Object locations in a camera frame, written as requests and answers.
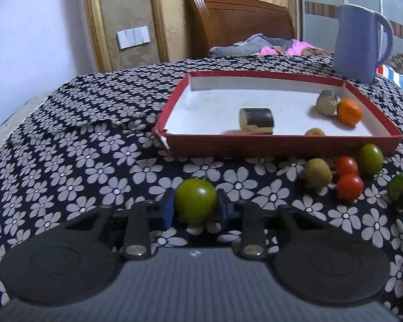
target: metal screw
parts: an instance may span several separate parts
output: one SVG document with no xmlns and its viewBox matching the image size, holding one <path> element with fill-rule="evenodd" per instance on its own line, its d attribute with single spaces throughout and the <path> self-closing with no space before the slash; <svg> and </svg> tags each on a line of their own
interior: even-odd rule
<svg viewBox="0 0 403 322">
<path fill-rule="evenodd" d="M 264 253 L 264 249 L 259 245 L 246 245 L 243 247 L 243 253 L 251 257 L 258 257 Z"/>
<path fill-rule="evenodd" d="M 125 249 L 125 252 L 129 255 L 141 256 L 146 253 L 146 247 L 142 245 L 131 245 Z"/>
</svg>

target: wooden headboard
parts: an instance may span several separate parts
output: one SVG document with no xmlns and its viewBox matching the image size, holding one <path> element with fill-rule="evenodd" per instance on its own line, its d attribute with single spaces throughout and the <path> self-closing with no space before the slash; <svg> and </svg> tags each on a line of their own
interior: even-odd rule
<svg viewBox="0 0 403 322">
<path fill-rule="evenodd" d="M 204 58 L 214 46 L 229 46 L 263 33 L 295 38 L 285 7 L 259 0 L 186 0 L 191 23 L 191 56 Z"/>
</svg>

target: pink blanket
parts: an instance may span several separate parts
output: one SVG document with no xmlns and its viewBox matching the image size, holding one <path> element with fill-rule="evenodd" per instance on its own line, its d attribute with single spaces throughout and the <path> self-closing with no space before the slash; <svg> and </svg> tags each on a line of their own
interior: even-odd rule
<svg viewBox="0 0 403 322">
<path fill-rule="evenodd" d="M 307 42 L 299 41 L 293 38 L 293 45 L 291 46 L 291 48 L 288 48 L 286 52 L 290 56 L 301 56 L 302 51 L 307 47 L 320 49 L 318 47 L 312 46 L 311 44 L 308 44 Z M 269 47 L 263 47 L 261 48 L 260 52 L 256 53 L 256 55 L 259 56 L 268 56 L 276 54 L 279 53 L 276 50 Z"/>
</svg>

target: gray ribbed surface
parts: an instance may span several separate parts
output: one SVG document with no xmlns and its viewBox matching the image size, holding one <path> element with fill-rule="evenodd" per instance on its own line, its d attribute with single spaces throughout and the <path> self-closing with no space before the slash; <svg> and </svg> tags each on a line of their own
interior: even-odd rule
<svg viewBox="0 0 403 322">
<path fill-rule="evenodd" d="M 114 284 L 85 301 L 36 308 L 13 301 L 6 322 L 397 322 L 381 304 L 320 308 L 284 291 L 258 262 L 230 248 L 161 248 L 127 263 Z"/>
</svg>

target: white logo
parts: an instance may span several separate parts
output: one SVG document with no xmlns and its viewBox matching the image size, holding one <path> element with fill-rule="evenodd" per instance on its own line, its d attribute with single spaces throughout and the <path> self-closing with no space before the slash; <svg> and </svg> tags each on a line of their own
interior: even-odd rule
<svg viewBox="0 0 403 322">
<path fill-rule="evenodd" d="M 192 255 L 194 258 L 196 258 L 197 256 L 199 256 L 199 255 L 201 255 L 202 254 L 202 252 L 200 252 L 200 251 L 192 251 L 191 253 L 190 253 L 190 255 Z"/>
</svg>

